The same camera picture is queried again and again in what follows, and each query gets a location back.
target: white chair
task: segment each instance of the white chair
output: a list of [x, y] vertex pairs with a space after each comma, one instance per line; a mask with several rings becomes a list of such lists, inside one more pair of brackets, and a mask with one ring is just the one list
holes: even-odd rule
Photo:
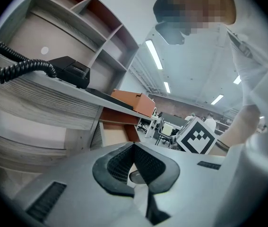
[[170, 144], [171, 144], [171, 137], [170, 136], [172, 134], [172, 131], [173, 131], [173, 126], [164, 123], [164, 119], [161, 118], [160, 125], [158, 128], [159, 138], [157, 139], [155, 145], [158, 145], [161, 139], [166, 139], [169, 142], [168, 146], [170, 146]]

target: ceiling light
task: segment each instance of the ceiling light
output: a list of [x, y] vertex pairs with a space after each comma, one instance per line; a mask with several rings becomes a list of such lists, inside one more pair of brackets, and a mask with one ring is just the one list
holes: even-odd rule
[[233, 83], [234, 83], [234, 84], [239, 84], [241, 81], [242, 81], [242, 80], [241, 80], [240, 76], [238, 76], [238, 77], [236, 78], [236, 80], [233, 81]]
[[224, 95], [220, 94], [212, 103], [211, 105], [215, 105], [217, 102], [219, 102], [222, 98], [224, 97]]
[[161, 65], [159, 56], [158, 56], [157, 51], [156, 51], [156, 49], [154, 47], [153, 41], [147, 40], [147, 41], [145, 41], [145, 43], [147, 44], [147, 47], [148, 47], [149, 51], [151, 52], [151, 54], [153, 56], [153, 59], [154, 59], [154, 61], [156, 63], [157, 68], [159, 70], [163, 70], [163, 67]]
[[169, 85], [168, 85], [168, 83], [167, 83], [166, 81], [164, 82], [164, 85], [165, 85], [166, 91], [167, 91], [168, 93], [171, 93], [171, 91], [170, 91], [170, 87], [169, 87]]

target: coiled black cable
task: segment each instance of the coiled black cable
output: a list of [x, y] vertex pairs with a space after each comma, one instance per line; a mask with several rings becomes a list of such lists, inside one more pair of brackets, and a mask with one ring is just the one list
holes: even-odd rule
[[3, 42], [0, 42], [0, 54], [17, 62], [14, 65], [0, 69], [0, 84], [18, 78], [21, 75], [34, 70], [43, 70], [49, 77], [56, 77], [56, 71], [49, 62], [38, 59], [31, 60], [12, 50]]

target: orange box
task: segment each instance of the orange box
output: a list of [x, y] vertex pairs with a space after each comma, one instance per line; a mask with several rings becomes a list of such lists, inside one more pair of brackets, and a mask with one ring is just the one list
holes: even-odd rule
[[133, 110], [137, 113], [151, 117], [155, 108], [155, 102], [143, 93], [132, 93], [114, 89], [112, 97], [133, 106]]

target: black vent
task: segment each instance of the black vent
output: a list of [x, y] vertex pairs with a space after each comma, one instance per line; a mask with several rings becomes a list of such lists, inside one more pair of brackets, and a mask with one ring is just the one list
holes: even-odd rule
[[66, 184], [53, 182], [26, 211], [27, 214], [44, 222], [66, 187]]
[[200, 161], [197, 165], [211, 168], [211, 169], [215, 169], [215, 170], [219, 170], [221, 167], [221, 165], [219, 165], [219, 164], [214, 164], [214, 163], [205, 162], [205, 161]]
[[107, 164], [108, 172], [118, 181], [127, 183], [130, 168], [133, 161], [133, 146], [128, 147], [118, 155], [114, 156]]
[[140, 147], [135, 147], [135, 165], [146, 184], [150, 184], [165, 171], [162, 161]]

